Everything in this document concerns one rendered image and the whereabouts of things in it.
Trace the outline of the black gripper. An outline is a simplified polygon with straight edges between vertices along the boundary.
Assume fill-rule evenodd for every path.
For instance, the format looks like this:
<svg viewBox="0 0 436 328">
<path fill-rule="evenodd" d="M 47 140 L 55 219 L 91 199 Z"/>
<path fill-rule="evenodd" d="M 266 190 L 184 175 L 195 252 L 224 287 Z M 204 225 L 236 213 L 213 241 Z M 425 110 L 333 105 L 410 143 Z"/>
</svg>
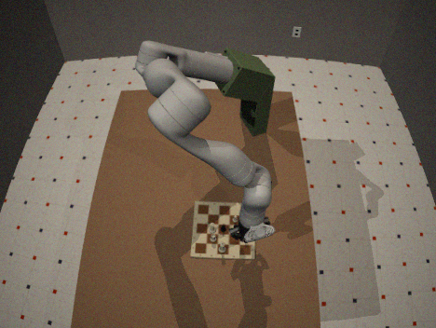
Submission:
<svg viewBox="0 0 436 328">
<path fill-rule="evenodd" d="M 268 217 L 265 218 L 264 223 L 266 225 L 270 225 Z M 235 228 L 235 229 L 234 228 L 229 228 L 228 230 L 230 232 L 231 237 L 233 237 L 234 239 L 239 239 L 240 241 L 244 242 L 245 239 L 243 237 L 248 232 L 249 228 L 243 226 L 240 223 L 239 218 L 238 218 L 237 228 Z M 241 234 L 242 234 L 242 236 L 241 236 Z"/>
</svg>

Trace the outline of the chessboard with pieces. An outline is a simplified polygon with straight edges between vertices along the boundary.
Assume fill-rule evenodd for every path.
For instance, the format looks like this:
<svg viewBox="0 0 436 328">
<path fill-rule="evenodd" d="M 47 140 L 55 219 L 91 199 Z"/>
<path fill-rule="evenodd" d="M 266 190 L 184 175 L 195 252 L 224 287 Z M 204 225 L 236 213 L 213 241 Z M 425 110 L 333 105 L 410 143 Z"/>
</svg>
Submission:
<svg viewBox="0 0 436 328">
<path fill-rule="evenodd" d="M 240 208 L 241 203 L 195 201 L 191 257 L 254 259 L 255 241 L 245 243 L 234 239 L 228 230 L 238 225 L 233 218 L 235 215 L 239 218 Z M 210 233 L 210 223 L 214 223 L 215 233 Z M 221 231 L 222 226 L 225 232 Z M 211 241 L 212 234 L 215 234 L 215 242 Z M 219 252 L 222 241 L 226 248 L 224 253 Z"/>
</svg>

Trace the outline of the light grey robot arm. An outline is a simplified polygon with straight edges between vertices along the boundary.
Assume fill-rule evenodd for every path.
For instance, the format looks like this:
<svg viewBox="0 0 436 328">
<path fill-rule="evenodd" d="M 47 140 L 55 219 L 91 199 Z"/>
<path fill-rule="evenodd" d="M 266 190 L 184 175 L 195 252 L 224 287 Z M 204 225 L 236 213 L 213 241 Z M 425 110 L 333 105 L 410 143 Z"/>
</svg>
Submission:
<svg viewBox="0 0 436 328">
<path fill-rule="evenodd" d="M 144 78 L 149 92 L 158 98 L 147 111 L 155 128 L 167 139 L 212 166 L 231 184 L 244 186 L 239 221 L 249 228 L 245 241 L 272 236 L 274 226 L 264 224 L 266 208 L 272 198 L 271 176 L 267 168 L 251 161 L 231 143 L 201 139 L 190 134 L 208 116 L 211 103 L 188 77 L 224 84 L 233 74 L 232 61 L 208 51 L 202 53 L 143 41 L 135 68 Z"/>
</svg>

